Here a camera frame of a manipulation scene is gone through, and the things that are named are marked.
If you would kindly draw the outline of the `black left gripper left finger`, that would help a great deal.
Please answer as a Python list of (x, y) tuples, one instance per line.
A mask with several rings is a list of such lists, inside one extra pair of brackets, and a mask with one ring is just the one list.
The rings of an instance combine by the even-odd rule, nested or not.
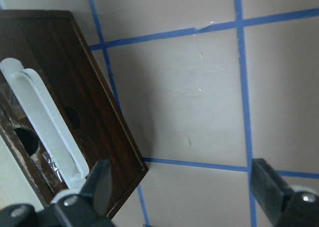
[(109, 160), (97, 161), (82, 188), (64, 190), (53, 200), (58, 222), (63, 227), (111, 227), (105, 216), (112, 195)]

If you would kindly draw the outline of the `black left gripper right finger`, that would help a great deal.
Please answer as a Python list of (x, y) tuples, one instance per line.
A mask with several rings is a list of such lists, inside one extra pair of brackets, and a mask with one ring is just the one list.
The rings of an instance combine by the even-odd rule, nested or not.
[(264, 159), (252, 160), (250, 188), (272, 226), (319, 225), (318, 192), (289, 185)]

